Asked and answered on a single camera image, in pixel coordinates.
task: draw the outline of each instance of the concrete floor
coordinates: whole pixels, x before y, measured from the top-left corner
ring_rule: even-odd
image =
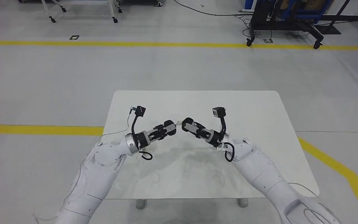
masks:
[[[240,1],[180,0],[211,13],[237,13]],[[235,17],[199,14],[167,0],[161,8],[123,5],[110,18],[105,2],[49,5],[0,0],[0,40],[245,43]],[[358,24],[341,24],[326,45],[358,45]],[[270,32],[262,32],[255,43]],[[274,32],[275,44],[312,45]],[[297,135],[358,172],[358,52],[252,48],[118,48],[0,45],[0,124],[103,126],[116,90],[275,90]],[[0,135],[1,223],[35,223],[56,214],[80,160],[96,137]],[[343,223],[356,223],[358,202],[347,180],[306,154],[322,200]],[[57,181],[46,181],[49,176]],[[106,200],[91,223],[279,223],[273,206],[252,199]]]

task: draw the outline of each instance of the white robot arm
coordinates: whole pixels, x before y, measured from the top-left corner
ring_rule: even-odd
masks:
[[[81,163],[80,170],[72,184],[73,189],[65,199],[58,214],[56,224],[87,224],[111,189],[112,183],[123,165],[126,156],[140,152],[152,142],[162,140],[176,133],[176,125],[168,120],[162,125],[146,132],[135,133],[134,124],[139,116],[143,116],[145,108],[138,106],[132,132],[127,134],[119,144],[98,142]]]
[[[340,223],[323,203],[298,193],[286,182],[274,163],[249,141],[232,140],[225,133],[224,108],[214,108],[213,114],[222,122],[220,132],[208,130],[191,118],[182,122],[182,129],[219,150],[225,150],[226,160],[232,162],[245,179],[275,206],[282,224]]]

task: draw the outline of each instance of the yellow floor line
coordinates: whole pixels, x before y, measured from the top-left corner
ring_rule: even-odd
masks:
[[[0,134],[46,134],[66,136],[100,136],[103,127],[45,126],[45,125],[0,125]],[[358,198],[358,176],[352,170],[334,160],[318,148],[298,137],[302,149],[344,176]]]
[[[53,134],[65,136],[101,136],[103,127],[0,125],[0,134]]]
[[[358,176],[355,172],[347,168],[345,165],[341,164],[340,162],[334,160],[329,155],[325,154],[318,148],[312,146],[310,143],[306,142],[302,138],[298,137],[298,140],[301,144],[303,150],[314,156],[316,159],[320,160],[333,170],[336,170],[339,174],[344,176],[351,186],[353,193],[356,195],[358,199]]]
[[[246,43],[170,43],[170,42],[105,42],[105,41],[16,41],[0,40],[0,45],[27,46],[117,46],[117,47],[179,47],[179,48],[246,48]],[[252,44],[256,49],[314,50],[311,45]],[[358,50],[358,46],[321,46],[320,50]]]

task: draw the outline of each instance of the cart wheel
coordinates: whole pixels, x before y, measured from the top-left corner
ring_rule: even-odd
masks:
[[[314,45],[313,45],[313,48],[314,48],[314,49],[318,49],[321,45],[322,45],[322,44],[321,44],[320,42],[316,41],[316,42],[314,43]]]
[[[162,6],[163,6],[163,2],[162,2],[162,1],[158,1],[157,4],[155,4],[154,6],[156,6],[156,7],[162,7]]]

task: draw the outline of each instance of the white table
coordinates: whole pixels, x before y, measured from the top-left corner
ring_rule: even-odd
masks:
[[[227,133],[248,137],[273,160],[288,182],[301,183],[319,194],[319,189],[294,129],[275,91],[117,91],[107,117],[104,133],[126,128],[131,106],[147,108],[138,118],[135,131],[152,129],[171,119],[175,123],[191,117],[208,129],[220,129],[220,119],[211,108],[226,108]],[[130,132],[103,137],[118,141]],[[146,161],[139,154],[127,157],[107,199],[163,198],[262,198],[240,173],[227,162],[224,153],[204,140],[177,127],[174,136],[152,143],[153,154]],[[294,185],[298,192],[312,196]]]

